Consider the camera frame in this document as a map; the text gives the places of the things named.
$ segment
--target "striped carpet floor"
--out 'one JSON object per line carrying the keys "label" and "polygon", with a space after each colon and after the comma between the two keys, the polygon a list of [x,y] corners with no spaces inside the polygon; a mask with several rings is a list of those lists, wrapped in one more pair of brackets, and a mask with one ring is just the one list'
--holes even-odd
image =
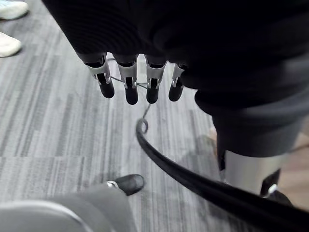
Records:
{"label": "striped carpet floor", "polygon": [[[138,173],[147,186],[129,201],[141,232],[255,231],[156,167],[135,138],[146,90],[139,88],[139,102],[130,106],[122,83],[114,81],[115,96],[105,99],[43,4],[27,3],[26,17],[0,22],[24,45],[18,55],[0,59],[0,201],[80,191]],[[138,66],[144,82],[143,56]],[[120,78],[115,61],[110,69]],[[194,103],[193,90],[169,101],[172,72],[167,64],[159,100],[147,115],[147,139],[181,165],[218,179],[207,139],[211,118]]]}

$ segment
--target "black fingertip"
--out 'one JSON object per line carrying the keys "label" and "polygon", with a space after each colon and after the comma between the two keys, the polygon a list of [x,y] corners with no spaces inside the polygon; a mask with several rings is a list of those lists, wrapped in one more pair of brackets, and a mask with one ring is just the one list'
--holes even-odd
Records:
{"label": "black fingertip", "polygon": [[176,102],[179,100],[182,93],[183,93],[183,87],[180,86],[174,87],[172,84],[169,89],[169,99],[173,102]]}
{"label": "black fingertip", "polygon": [[156,103],[159,97],[159,89],[158,88],[148,88],[146,99],[150,104]]}
{"label": "black fingertip", "polygon": [[100,85],[100,89],[101,89],[103,96],[106,98],[112,98],[115,95],[115,89],[114,89],[114,85],[112,84],[112,82],[108,84],[103,82]]}
{"label": "black fingertip", "polygon": [[130,105],[135,105],[138,101],[137,88],[126,88],[126,101]]}

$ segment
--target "black cable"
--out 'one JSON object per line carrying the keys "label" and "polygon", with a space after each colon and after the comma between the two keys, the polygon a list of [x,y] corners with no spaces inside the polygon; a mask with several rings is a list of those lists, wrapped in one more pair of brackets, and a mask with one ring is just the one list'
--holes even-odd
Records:
{"label": "black cable", "polygon": [[[146,126],[145,131],[142,130],[143,124]],[[153,148],[143,136],[147,130],[148,122],[144,118],[140,119],[136,125],[136,136],[142,149],[163,171],[189,190],[264,231],[309,231],[307,212],[197,175]]]}

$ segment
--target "shoe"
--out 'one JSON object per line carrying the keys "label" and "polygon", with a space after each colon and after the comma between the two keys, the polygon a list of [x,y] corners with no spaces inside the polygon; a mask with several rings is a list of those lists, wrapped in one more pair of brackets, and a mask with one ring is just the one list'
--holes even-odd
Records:
{"label": "shoe", "polygon": [[274,201],[274,202],[279,202],[281,204],[285,204],[288,206],[293,206],[293,204],[291,203],[291,201],[289,200],[289,198],[287,198],[287,196],[285,196],[282,192],[279,192],[278,190],[276,190],[275,192],[273,192],[269,197],[269,200]]}
{"label": "shoe", "polygon": [[114,182],[127,196],[141,191],[145,186],[144,177],[138,174],[131,174],[115,179]]}
{"label": "shoe", "polygon": [[21,42],[0,32],[0,57],[9,57],[21,49]]}
{"label": "shoe", "polygon": [[16,19],[28,12],[28,4],[23,1],[0,0],[0,19]]}

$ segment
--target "white sneaker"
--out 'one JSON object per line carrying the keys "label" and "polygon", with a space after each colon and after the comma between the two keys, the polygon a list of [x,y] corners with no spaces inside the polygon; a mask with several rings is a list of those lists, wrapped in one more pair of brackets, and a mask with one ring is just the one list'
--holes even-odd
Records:
{"label": "white sneaker", "polygon": [[0,19],[15,19],[28,12],[28,4],[23,1],[0,0]]}
{"label": "white sneaker", "polygon": [[0,32],[0,57],[9,57],[21,49],[21,42]]}

